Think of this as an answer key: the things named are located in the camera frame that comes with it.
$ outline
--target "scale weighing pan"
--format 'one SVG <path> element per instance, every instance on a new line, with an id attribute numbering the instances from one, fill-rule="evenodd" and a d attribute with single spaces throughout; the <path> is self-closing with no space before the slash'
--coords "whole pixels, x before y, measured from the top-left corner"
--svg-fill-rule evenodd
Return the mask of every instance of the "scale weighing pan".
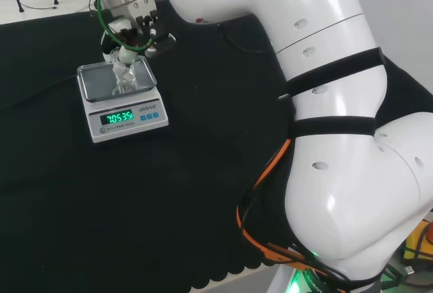
<path id="1" fill-rule="evenodd" d="M 131 69 L 135 75 L 135 82 L 127 89 L 118 86 L 112 62 L 81 66 L 77 70 L 78 81 L 83 88 L 85 99 L 88 102 L 102 102 L 146 92 L 156 86 L 155 76 L 143 56 L 135 60 Z"/>

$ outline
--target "green cable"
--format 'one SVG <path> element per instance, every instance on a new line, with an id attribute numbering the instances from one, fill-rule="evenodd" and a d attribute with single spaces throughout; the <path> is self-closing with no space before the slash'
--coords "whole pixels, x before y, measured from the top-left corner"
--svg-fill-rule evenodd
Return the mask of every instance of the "green cable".
<path id="1" fill-rule="evenodd" d="M 119 38 L 116 37 L 116 35 L 107 27 L 106 22 L 104 21 L 104 19 L 102 18 L 102 7 L 101 7 L 101 0 L 97 0 L 97 5 L 96 5 L 96 10 L 97 10 L 97 17 L 99 18 L 99 22 L 101 23 L 102 28 L 104 28 L 105 32 L 116 42 L 118 43 L 120 46 L 123 46 L 124 48 L 130 50 L 130 51 L 145 51 L 146 49 L 148 49 L 149 47 L 152 46 L 153 43 L 153 39 L 149 39 L 149 41 L 147 42 L 146 45 L 142 46 L 142 47 L 134 47 L 134 46 L 130 46 L 127 45 L 125 43 L 123 43 Z"/>

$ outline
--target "screw hole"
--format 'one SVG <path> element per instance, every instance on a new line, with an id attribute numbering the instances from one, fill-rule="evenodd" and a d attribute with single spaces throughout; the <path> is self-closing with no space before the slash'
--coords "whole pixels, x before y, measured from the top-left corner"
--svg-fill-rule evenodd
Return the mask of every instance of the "screw hole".
<path id="1" fill-rule="evenodd" d="M 327 91 L 327 86 L 322 85 L 320 87 L 314 88 L 311 92 L 314 93 L 315 95 L 320 95 L 322 93 L 325 93 L 326 91 Z"/>
<path id="2" fill-rule="evenodd" d="M 421 168 L 424 167 L 424 163 L 421 161 L 420 158 L 416 158 L 416 157 L 415 157 L 415 163 L 416 163 L 419 167 L 421 167 Z"/>
<path id="3" fill-rule="evenodd" d="M 314 169 L 317 169 L 317 170 L 327 170 L 329 168 L 329 166 L 327 165 L 326 162 L 316 162 L 316 163 L 313 163 L 312 167 Z"/>

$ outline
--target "scale base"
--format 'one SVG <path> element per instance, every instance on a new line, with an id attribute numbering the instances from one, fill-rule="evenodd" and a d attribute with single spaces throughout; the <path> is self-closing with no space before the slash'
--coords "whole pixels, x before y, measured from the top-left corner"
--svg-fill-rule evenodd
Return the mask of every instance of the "scale base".
<path id="1" fill-rule="evenodd" d="M 167 113 L 156 87 L 144 93 L 91 103 L 85 99 L 79 81 L 78 84 L 89 123 L 90 135 L 94 143 L 168 126 Z M 129 110 L 133 115 L 132 119 L 102 124 L 103 120 L 107 119 L 104 116 L 113 116 L 116 113 Z"/>
<path id="2" fill-rule="evenodd" d="M 164 103 L 146 60 L 137 60 L 132 69 L 136 81 L 134 91 L 128 93 L 116 92 L 112 63 L 78 69 L 81 99 L 94 143 L 168 125 Z"/>

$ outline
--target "white wall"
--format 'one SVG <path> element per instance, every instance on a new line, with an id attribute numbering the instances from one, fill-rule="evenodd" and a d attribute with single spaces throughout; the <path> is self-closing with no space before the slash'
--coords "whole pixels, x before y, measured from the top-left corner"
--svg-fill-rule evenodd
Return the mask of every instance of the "white wall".
<path id="1" fill-rule="evenodd" d="M 433 93 L 433 0 L 360 0 L 379 46 Z"/>

